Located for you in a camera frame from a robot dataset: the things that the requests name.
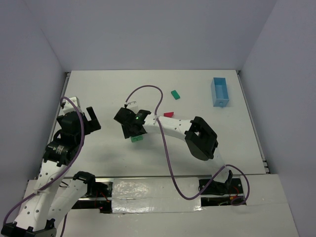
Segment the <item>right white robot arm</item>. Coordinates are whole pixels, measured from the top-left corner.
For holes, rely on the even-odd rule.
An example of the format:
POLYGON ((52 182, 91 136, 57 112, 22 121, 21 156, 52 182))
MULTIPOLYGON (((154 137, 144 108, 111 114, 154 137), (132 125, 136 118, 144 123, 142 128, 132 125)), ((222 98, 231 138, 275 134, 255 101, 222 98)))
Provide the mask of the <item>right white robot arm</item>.
POLYGON ((201 117, 192 120, 168 118, 147 110, 133 110, 122 107, 114 117, 121 124, 124 137, 130 138, 143 134, 160 133, 164 136, 184 141, 191 155, 210 164, 210 175, 214 181, 227 185, 232 174, 218 150, 216 132, 201 117))

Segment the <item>blue plastic box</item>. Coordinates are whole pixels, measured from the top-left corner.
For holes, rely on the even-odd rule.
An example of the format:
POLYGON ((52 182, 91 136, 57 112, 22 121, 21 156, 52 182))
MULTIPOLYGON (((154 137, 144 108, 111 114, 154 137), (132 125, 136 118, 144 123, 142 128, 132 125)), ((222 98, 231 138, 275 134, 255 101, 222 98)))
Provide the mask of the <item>blue plastic box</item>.
POLYGON ((226 107, 229 95, 225 78, 213 78, 211 83, 212 102, 214 107, 226 107))

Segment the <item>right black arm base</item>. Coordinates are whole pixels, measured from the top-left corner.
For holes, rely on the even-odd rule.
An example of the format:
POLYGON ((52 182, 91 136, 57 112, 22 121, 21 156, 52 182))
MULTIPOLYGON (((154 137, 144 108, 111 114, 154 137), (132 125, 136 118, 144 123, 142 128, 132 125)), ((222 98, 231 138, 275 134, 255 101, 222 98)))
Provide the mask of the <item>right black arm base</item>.
POLYGON ((228 202, 241 197, 241 202, 244 199, 243 187, 241 179, 234 177, 230 171, 228 180, 225 183, 212 181, 209 186, 200 195, 202 200, 213 202, 228 202))

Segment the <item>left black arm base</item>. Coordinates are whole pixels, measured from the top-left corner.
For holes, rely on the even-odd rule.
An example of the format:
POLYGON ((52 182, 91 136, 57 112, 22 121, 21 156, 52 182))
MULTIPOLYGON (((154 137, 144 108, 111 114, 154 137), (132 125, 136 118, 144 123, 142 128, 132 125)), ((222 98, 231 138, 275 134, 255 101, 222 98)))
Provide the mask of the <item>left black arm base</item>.
POLYGON ((73 180, 83 181, 87 188, 72 209, 98 209, 101 213, 112 213, 113 182, 96 181, 95 175, 84 171, 75 174, 73 180))

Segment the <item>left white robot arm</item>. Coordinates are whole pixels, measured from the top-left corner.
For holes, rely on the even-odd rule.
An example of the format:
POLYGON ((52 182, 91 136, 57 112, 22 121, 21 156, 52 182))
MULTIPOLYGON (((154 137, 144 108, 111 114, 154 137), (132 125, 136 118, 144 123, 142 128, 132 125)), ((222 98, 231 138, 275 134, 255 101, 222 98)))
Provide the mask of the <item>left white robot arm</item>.
POLYGON ((16 219, 4 222, 1 234, 5 237, 54 237, 63 218, 82 196, 93 194, 95 175, 79 171, 68 187, 57 197, 66 168, 75 160, 82 148, 81 138, 101 128, 92 107, 88 107, 88 120, 81 110, 63 109, 58 116, 61 126, 46 148, 35 189, 20 206, 16 219))

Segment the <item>green castle notched block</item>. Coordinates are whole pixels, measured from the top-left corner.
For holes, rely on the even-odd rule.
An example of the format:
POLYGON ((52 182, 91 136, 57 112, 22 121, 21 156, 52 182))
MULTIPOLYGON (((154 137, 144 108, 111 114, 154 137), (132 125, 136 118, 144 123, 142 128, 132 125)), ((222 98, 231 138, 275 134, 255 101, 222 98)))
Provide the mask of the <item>green castle notched block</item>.
POLYGON ((141 141, 141 140, 143 140, 143 135, 132 136, 132 137, 130 137, 130 140, 132 143, 141 141))

